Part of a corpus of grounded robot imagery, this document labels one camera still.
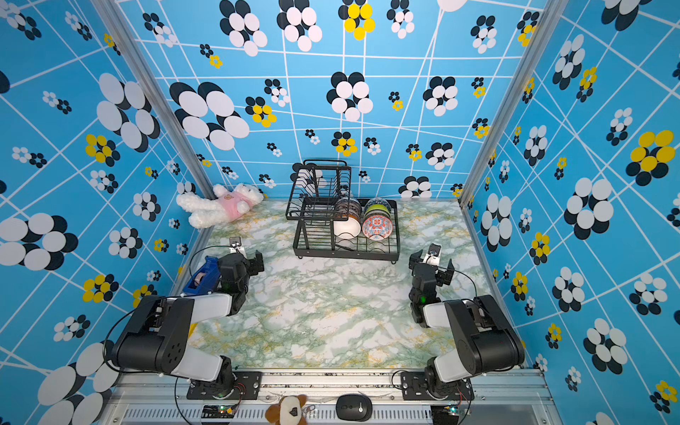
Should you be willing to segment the red blue patterned bowl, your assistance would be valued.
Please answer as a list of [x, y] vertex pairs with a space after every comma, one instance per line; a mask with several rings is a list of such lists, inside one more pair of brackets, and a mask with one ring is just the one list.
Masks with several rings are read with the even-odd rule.
[[387, 239], [393, 232], [394, 225], [390, 217], [376, 214], [364, 219], [362, 233], [364, 237], [372, 241]]

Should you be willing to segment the lime green bowl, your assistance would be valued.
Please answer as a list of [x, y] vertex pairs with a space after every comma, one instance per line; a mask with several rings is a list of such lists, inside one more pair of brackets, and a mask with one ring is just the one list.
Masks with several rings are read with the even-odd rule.
[[372, 198], [368, 200], [368, 202], [365, 205], [365, 210], [369, 211], [371, 209], [381, 209], [381, 210], [391, 210], [391, 205], [390, 203], [383, 198]]

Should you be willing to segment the plain white bowl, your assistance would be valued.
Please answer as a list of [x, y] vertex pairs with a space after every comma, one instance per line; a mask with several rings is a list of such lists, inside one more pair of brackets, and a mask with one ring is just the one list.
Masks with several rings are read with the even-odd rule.
[[354, 239], [361, 233], [361, 224], [354, 217], [349, 217], [346, 221], [334, 221], [334, 236], [342, 239]]

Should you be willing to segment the brown white patterned bowl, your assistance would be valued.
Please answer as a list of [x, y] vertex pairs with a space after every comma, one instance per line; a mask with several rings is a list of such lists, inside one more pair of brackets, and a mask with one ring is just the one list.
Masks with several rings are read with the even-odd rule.
[[354, 217], [358, 221], [361, 219], [362, 206], [355, 198], [341, 198], [335, 205], [335, 217], [339, 221], [345, 221], [349, 217]]

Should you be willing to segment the pink striped bowl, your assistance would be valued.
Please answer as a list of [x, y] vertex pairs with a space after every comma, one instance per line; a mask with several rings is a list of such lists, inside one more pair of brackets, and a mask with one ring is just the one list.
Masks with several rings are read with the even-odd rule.
[[391, 209], [385, 205], [370, 205], [364, 212], [364, 218], [368, 219], [373, 216], [382, 216], [391, 219], [392, 212]]

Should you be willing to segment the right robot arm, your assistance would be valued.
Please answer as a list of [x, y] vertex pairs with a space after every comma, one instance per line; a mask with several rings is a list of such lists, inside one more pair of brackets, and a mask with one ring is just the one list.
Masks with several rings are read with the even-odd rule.
[[437, 289], [452, 282], [453, 263], [439, 266], [441, 247], [430, 246], [427, 254], [413, 253], [409, 301], [414, 322], [426, 329], [452, 332], [454, 349], [428, 361], [424, 382], [429, 395], [445, 400], [459, 393], [471, 400], [470, 379], [490, 372], [505, 372], [525, 362], [519, 336], [491, 295], [444, 301]]

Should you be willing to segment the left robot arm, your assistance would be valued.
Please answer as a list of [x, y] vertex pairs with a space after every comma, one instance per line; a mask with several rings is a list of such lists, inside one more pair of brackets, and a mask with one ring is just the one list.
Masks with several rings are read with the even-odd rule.
[[103, 350], [104, 360], [117, 372], [187, 379], [192, 400], [254, 400], [261, 373], [237, 375], [229, 357], [190, 346], [189, 334], [201, 322], [239, 313], [250, 278], [264, 270], [259, 251], [250, 259], [237, 248], [219, 259], [207, 257], [179, 297], [143, 298], [117, 342]]

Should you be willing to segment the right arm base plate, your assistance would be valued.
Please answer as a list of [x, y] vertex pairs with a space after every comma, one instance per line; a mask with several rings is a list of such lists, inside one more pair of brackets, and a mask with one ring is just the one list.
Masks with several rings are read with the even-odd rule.
[[405, 401], [472, 401], [475, 399], [471, 380], [443, 382], [433, 369], [401, 372], [397, 388]]

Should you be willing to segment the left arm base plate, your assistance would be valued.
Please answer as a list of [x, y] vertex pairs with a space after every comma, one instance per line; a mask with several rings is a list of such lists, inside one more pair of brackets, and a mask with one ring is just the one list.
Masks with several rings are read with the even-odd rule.
[[261, 372], [232, 372], [214, 382], [192, 380], [188, 400], [256, 400], [260, 393]]

